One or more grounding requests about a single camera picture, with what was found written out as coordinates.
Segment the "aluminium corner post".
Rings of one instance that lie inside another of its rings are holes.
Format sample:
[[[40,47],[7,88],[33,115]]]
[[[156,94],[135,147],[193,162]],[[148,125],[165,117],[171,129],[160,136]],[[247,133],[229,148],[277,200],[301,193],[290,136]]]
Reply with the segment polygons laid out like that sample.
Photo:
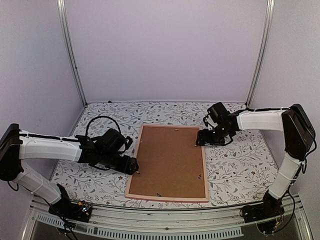
[[[65,47],[66,47],[68,60],[71,67],[71,72],[75,82],[76,90],[78,92],[82,105],[86,107],[88,105],[88,102],[87,102],[85,91],[81,82],[79,68],[77,65],[75,52],[72,45],[71,33],[70,33],[68,17],[67,17],[66,3],[64,0],[57,0],[56,2],[57,2],[59,20],[61,24],[62,35],[64,38]]]
[[[263,24],[263,29],[262,29],[262,37],[260,41],[260,47],[258,51],[258,56],[256,60],[256,64],[254,67],[253,75],[252,75],[252,80],[250,83],[249,91],[246,97],[245,105],[247,107],[250,107],[253,98],[258,86],[259,82],[259,77],[261,74],[263,62],[264,62],[264,57],[268,45],[268,40],[270,36],[270,31],[272,28],[272,21],[273,21],[273,14],[274,14],[274,7],[275,7],[275,1],[274,0],[267,0],[266,1],[266,11],[265,11],[265,18],[264,18],[264,24]]]

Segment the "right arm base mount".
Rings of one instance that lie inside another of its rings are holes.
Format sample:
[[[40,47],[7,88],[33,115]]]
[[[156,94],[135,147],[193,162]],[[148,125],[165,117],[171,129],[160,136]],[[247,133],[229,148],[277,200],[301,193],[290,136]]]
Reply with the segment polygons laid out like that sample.
[[[265,220],[284,213],[285,210],[281,202],[263,202],[257,205],[245,205],[239,211],[239,215],[244,219],[245,223]]]

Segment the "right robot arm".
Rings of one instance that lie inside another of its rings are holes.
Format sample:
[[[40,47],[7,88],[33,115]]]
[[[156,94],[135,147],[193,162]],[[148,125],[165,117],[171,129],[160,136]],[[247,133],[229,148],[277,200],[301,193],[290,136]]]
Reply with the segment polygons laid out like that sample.
[[[231,112],[218,102],[207,110],[206,117],[214,125],[203,119],[206,127],[197,132],[196,146],[226,146],[241,131],[282,133],[283,159],[258,208],[262,218],[269,218],[278,210],[278,204],[299,173],[306,171],[307,158],[317,149],[316,130],[303,106],[294,103],[289,107],[243,108]]]

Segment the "aluminium front rail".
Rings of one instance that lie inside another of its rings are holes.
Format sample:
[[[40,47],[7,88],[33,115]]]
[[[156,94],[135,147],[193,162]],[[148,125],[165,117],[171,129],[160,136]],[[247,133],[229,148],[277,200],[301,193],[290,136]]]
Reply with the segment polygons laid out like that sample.
[[[245,222],[241,205],[196,209],[139,209],[94,205],[89,222],[71,228],[35,197],[24,240],[313,240],[298,195],[282,200],[284,214]]]

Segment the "perforated metal strip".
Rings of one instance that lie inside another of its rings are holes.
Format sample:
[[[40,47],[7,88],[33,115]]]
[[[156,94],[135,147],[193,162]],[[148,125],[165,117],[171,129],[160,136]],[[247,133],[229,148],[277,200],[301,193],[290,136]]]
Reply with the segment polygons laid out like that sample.
[[[244,236],[234,213],[198,210],[94,209],[88,223],[71,220],[75,233],[111,240],[228,240]]]

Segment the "left aluminium corner post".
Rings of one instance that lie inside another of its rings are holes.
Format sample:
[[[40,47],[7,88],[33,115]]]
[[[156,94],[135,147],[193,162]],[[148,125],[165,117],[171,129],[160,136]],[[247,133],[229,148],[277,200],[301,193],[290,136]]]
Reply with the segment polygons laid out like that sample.
[[[76,90],[78,92],[82,105],[86,107],[88,105],[88,102],[87,102],[85,91],[81,82],[79,68],[77,65],[75,52],[72,45],[71,33],[70,33],[68,17],[67,17],[66,3],[64,0],[57,0],[56,2],[57,2],[59,20],[61,24],[62,35],[64,38],[65,47],[66,47],[68,60],[71,67],[71,72],[75,82]]]

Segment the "right aluminium corner post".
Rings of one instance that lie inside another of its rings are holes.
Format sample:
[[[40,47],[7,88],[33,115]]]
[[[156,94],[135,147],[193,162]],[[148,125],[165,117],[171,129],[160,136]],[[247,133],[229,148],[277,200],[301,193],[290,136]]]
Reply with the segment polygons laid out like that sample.
[[[256,64],[254,67],[253,75],[252,75],[252,80],[250,83],[249,91],[246,97],[245,105],[247,107],[250,107],[253,98],[258,86],[259,82],[259,77],[261,74],[263,62],[264,62],[264,57],[268,45],[268,40],[270,36],[270,31],[272,28],[272,21],[273,21],[273,14],[274,14],[274,7],[275,7],[275,1],[274,0],[267,0],[266,1],[266,11],[265,11],[265,18],[264,18],[264,24],[263,24],[263,29],[262,29],[262,37],[260,41],[260,47],[258,51],[258,56],[256,60]]]

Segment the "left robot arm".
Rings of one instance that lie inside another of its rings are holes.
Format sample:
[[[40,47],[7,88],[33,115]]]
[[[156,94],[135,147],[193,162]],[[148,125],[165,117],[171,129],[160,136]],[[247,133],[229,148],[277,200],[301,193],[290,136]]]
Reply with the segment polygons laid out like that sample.
[[[70,217],[80,204],[73,204],[63,186],[49,182],[24,161],[66,160],[132,175],[139,169],[137,159],[124,154],[132,142],[115,129],[93,138],[86,134],[62,137],[30,133],[12,123],[0,140],[0,179],[25,187],[63,217]]]

